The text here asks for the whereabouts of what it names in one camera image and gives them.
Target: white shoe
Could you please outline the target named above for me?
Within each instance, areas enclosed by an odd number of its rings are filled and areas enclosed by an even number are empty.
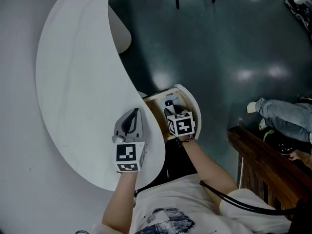
[[[263,118],[259,123],[259,130],[262,131],[266,129],[267,125],[265,124],[265,119]]]
[[[248,114],[251,114],[251,113],[256,112],[256,110],[255,110],[255,104],[256,104],[256,103],[257,103],[257,102],[253,101],[253,102],[250,102],[250,103],[247,105],[247,113],[248,113]]]

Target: graphic print on shirt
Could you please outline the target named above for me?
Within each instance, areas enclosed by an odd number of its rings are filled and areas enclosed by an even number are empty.
[[[162,215],[166,215],[167,221],[161,222],[156,215],[162,212]],[[136,234],[180,234],[187,233],[195,223],[189,219],[183,212],[180,212],[177,208],[168,209],[155,209],[153,213],[146,219],[147,224],[156,221],[158,223],[146,226],[142,230],[136,232]]]

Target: green floor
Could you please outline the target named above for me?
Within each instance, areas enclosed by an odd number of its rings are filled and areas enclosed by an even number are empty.
[[[179,83],[202,113],[199,143],[237,176],[226,129],[260,97],[295,102],[312,94],[312,43],[283,0],[110,0],[130,30],[122,62],[139,91]]]

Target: white box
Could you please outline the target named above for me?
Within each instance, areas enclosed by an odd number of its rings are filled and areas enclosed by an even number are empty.
[[[145,142],[116,144],[114,163],[118,172],[141,171],[146,155]]]
[[[167,117],[169,132],[176,137],[195,133],[195,122],[192,112]]]

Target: blue jeans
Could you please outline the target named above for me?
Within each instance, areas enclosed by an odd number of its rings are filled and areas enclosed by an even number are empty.
[[[265,124],[283,135],[310,142],[312,133],[312,105],[291,104],[285,101],[261,98],[255,109],[265,118]]]

